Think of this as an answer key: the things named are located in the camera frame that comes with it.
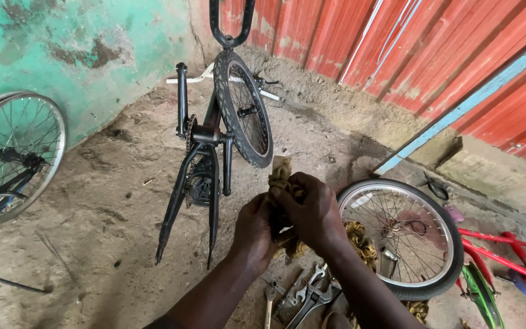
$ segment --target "pedal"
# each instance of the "pedal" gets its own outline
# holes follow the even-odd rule
[[[192,204],[200,207],[210,206],[210,183],[208,177],[195,177],[190,190]]]

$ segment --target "black tire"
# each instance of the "black tire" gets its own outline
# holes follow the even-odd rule
[[[231,76],[237,76],[237,74],[243,79],[244,82],[233,82],[231,92],[229,86],[229,78]],[[215,69],[214,69],[214,80],[215,80],[215,92],[219,101],[219,107],[222,112],[224,125],[227,130],[234,133],[234,144],[237,150],[243,158],[249,162],[253,167],[265,168],[269,166],[273,159],[273,138],[271,136],[271,127],[269,125],[269,118],[267,117],[267,111],[265,110],[265,104],[261,99],[259,89],[253,79],[251,71],[247,68],[247,65],[243,62],[232,50],[223,50],[216,57]],[[237,98],[236,88],[243,88],[247,94],[241,93],[241,101],[245,101],[249,104],[236,104],[233,98]],[[245,117],[239,118],[238,111],[256,111],[251,114],[247,114],[249,118],[247,121],[256,120],[254,127],[251,130],[251,139],[247,137],[248,129],[245,131]],[[254,136],[254,131],[257,129],[258,136]],[[258,139],[258,143],[253,146],[253,138]]]
[[[429,206],[431,206],[431,208],[434,209],[434,211],[440,216],[440,218],[448,227],[449,237],[455,248],[454,257],[451,261],[448,272],[445,273],[442,278],[427,286],[410,288],[395,285],[386,281],[384,281],[384,283],[400,300],[427,300],[446,292],[458,279],[464,263],[464,246],[462,245],[462,239],[460,238],[460,233],[458,233],[456,225],[454,225],[446,211],[432,198],[428,197],[427,194],[411,185],[391,179],[365,179],[348,185],[343,190],[341,190],[336,197],[338,200],[338,207],[341,207],[342,202],[354,190],[358,189],[359,187],[365,187],[372,184],[389,185],[392,187],[401,188],[422,198]]]

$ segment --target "concrete floor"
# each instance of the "concrete floor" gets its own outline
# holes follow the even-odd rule
[[[212,81],[189,85],[189,112],[203,115],[211,92]],[[295,171],[317,176],[336,190],[365,177],[386,155],[379,144],[340,131],[309,108],[265,101],[275,154],[291,156]],[[52,294],[38,295],[0,284],[0,328],[140,328],[207,274],[206,208],[181,210],[162,263],[153,265],[159,225],[184,156],[184,143],[174,135],[176,104],[176,86],[165,86],[130,105],[112,126],[65,155],[42,198],[16,221],[0,225],[0,276],[54,287]],[[233,193],[221,200],[215,264],[230,247],[236,211],[267,190],[269,168],[252,168],[236,151],[233,160]],[[414,185],[423,180],[420,168],[410,163],[387,176]],[[462,227],[486,233],[509,229],[526,240],[526,217],[459,187],[452,202],[467,218]],[[480,244],[513,257],[500,245]],[[269,271],[288,286],[300,268],[311,269],[318,261],[313,252],[297,260],[282,256]],[[503,293],[497,303],[507,327],[526,328],[526,297],[501,281],[496,286]],[[227,328],[263,325],[264,288],[262,280],[253,283]],[[303,327],[318,328],[320,317],[321,310],[315,311]],[[459,328],[460,318],[472,328],[484,327],[474,304],[462,299],[456,286],[431,301],[431,328]],[[282,326],[273,323],[272,328]]]

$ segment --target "bicycle tire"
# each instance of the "bicycle tire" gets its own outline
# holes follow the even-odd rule
[[[476,267],[473,262],[470,262],[470,264],[462,267],[462,274],[466,281],[470,299],[476,304],[486,325],[488,325],[490,329],[504,328],[503,319],[500,317],[492,292],[483,279],[478,267]]]
[[[7,93],[0,95],[0,109],[4,108],[6,104],[10,104],[13,101],[22,99],[22,98],[38,98],[40,100],[45,101],[50,105],[50,110],[54,114],[54,118],[57,120],[58,125],[58,152],[55,153],[54,157],[54,163],[51,172],[46,176],[44,182],[42,185],[40,185],[37,190],[29,196],[28,199],[23,201],[21,204],[19,204],[17,207],[11,208],[9,211],[0,214],[0,224],[12,220],[16,218],[21,212],[23,212],[27,207],[31,206],[40,196],[41,194],[46,190],[46,188],[49,186],[50,182],[54,178],[58,166],[60,165],[60,162],[62,160],[62,155],[64,154],[64,150],[66,147],[66,125],[65,125],[65,119],[64,114],[60,110],[60,107],[50,98],[39,95],[37,93],[33,93],[31,91],[17,91],[12,93]]]
[[[400,300],[427,300],[430,299],[436,295],[440,295],[443,292],[446,292],[458,279],[460,275],[460,270],[462,268],[462,263],[464,262],[464,247],[462,245],[462,240],[460,238],[460,234],[458,233],[458,229],[452,222],[449,215],[444,211],[444,209],[436,203],[432,198],[428,197],[427,194],[421,192],[420,190],[416,189],[415,187],[396,181],[391,179],[365,179],[360,180],[357,182],[354,182],[344,189],[342,189],[336,199],[338,201],[338,207],[340,210],[340,214],[342,214],[343,207],[342,202],[347,199],[347,197],[353,193],[355,190],[359,189],[360,187],[366,187],[369,185],[389,185],[392,187],[396,187],[398,189],[403,189],[410,191],[411,193],[419,196],[421,199],[423,199],[433,210],[440,216],[442,221],[446,224],[448,231],[449,231],[449,237],[452,241],[453,247],[455,252],[453,253],[452,260],[449,265],[449,270],[447,273],[445,273],[442,278],[439,280],[428,284],[423,287],[404,287],[399,286],[391,282],[387,282],[384,280],[384,283],[387,285],[387,287],[400,299]]]
[[[231,74],[229,73],[232,67],[240,69],[240,76],[243,79],[243,83],[248,88],[249,98],[254,103],[254,107],[257,110],[256,115],[259,119],[260,126],[258,127],[260,133],[263,133],[263,140],[265,149],[256,150],[252,145],[252,141],[247,137],[237,111],[233,103],[233,97],[229,87],[229,79]],[[234,144],[237,147],[238,152],[243,158],[249,162],[253,167],[265,168],[269,166],[273,159],[273,137],[271,135],[271,126],[269,125],[269,118],[267,111],[265,110],[265,104],[261,98],[261,94],[257,88],[255,80],[251,74],[251,71],[247,68],[247,65],[243,62],[232,50],[221,51],[215,60],[214,68],[214,82],[215,92],[218,98],[220,110],[222,112],[224,125],[227,130],[234,133]]]

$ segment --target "red corrugated sheet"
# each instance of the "red corrugated sheet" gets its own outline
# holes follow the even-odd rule
[[[238,34],[243,4],[221,2],[225,34]],[[248,44],[427,118],[526,45],[526,0],[258,0],[255,8]],[[526,159],[526,72],[454,128]]]

